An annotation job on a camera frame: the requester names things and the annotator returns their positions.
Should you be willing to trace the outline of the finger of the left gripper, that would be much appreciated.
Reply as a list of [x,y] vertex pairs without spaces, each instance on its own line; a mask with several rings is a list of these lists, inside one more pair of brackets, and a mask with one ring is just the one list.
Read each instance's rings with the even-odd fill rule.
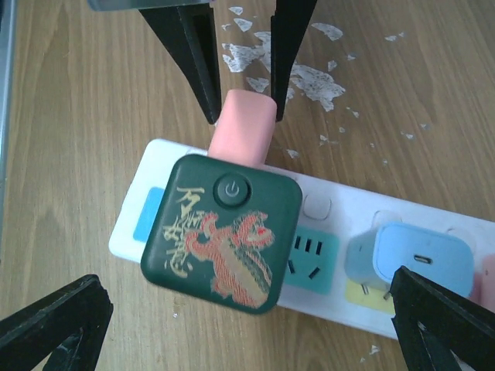
[[276,121],[282,120],[295,58],[317,0],[276,0],[271,17],[271,98],[277,105]]
[[222,94],[210,3],[142,9],[140,13],[183,72],[208,123],[216,123]]

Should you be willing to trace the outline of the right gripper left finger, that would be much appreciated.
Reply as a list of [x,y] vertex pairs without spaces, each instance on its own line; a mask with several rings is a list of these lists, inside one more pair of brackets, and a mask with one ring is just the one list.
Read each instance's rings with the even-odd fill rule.
[[113,313],[87,274],[1,320],[1,369],[94,370]]

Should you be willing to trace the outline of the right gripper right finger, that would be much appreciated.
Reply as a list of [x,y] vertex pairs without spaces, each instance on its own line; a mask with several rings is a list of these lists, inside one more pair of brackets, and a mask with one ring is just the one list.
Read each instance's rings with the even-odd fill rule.
[[494,313],[410,271],[395,271],[392,322],[409,370],[494,369]]

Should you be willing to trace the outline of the small pink plug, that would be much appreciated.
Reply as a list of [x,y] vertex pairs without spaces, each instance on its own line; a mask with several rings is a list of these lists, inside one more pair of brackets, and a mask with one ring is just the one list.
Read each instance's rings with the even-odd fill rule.
[[252,168],[263,166],[276,114],[277,105],[270,97],[248,90],[229,90],[207,155]]

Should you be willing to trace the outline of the white power strip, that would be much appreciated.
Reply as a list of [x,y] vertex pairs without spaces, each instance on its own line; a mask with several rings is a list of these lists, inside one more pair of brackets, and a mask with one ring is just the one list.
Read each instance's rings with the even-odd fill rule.
[[[148,143],[110,236],[113,255],[140,261],[172,167],[192,153],[193,147],[166,139]],[[489,220],[296,172],[290,177],[300,185],[304,203],[278,300],[284,308],[394,338],[389,295],[345,274],[352,237],[393,221],[447,233],[469,245],[476,271],[486,267],[486,257],[494,252],[494,224]]]

